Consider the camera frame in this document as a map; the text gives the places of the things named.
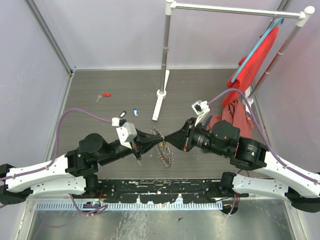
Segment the metal disc keyring organizer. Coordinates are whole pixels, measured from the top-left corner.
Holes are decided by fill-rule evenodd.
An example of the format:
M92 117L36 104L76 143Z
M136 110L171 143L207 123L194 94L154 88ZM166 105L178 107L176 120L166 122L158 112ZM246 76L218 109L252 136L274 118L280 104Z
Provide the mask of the metal disc keyring organizer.
M163 159L159 159L159 160L162 162L164 167L166 169L168 169L173 165L173 162L174 162L173 152L170 150L170 148L167 146L167 143L164 141L165 136L162 135L161 132L158 129L156 129L155 127L152 127L151 128L151 132L154 135L156 135L158 137L161 137L162 141L160 143L164 143L164 147L161 147L160 143L158 143L155 146L155 149L156 149L156 152L158 154L158 159L159 159L159 156L162 156Z

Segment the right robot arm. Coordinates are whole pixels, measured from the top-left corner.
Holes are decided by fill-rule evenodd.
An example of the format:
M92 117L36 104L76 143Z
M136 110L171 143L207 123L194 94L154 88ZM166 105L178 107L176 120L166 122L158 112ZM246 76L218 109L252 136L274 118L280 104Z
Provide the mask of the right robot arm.
M255 194L282 199L307 213L320 210L320 175L290 164L271 149L251 138L241 137L240 129L226 120L206 129L198 118L188 119L183 127L164 140L183 152L198 147L206 153L228 158L243 171L266 175L257 179L224 172L219 191L225 197Z

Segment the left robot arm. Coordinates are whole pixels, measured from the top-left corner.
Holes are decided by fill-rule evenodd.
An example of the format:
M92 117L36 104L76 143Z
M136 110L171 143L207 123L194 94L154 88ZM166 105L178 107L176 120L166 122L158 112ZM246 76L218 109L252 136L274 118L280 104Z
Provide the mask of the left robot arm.
M27 167L2 164L0 203L14 205L30 197L68 194L95 198L102 189L96 175L100 166L130 155L140 160L163 141L160 135L142 132L127 121L121 121L116 132L118 139L112 142L91 133L79 141L78 148L51 161Z

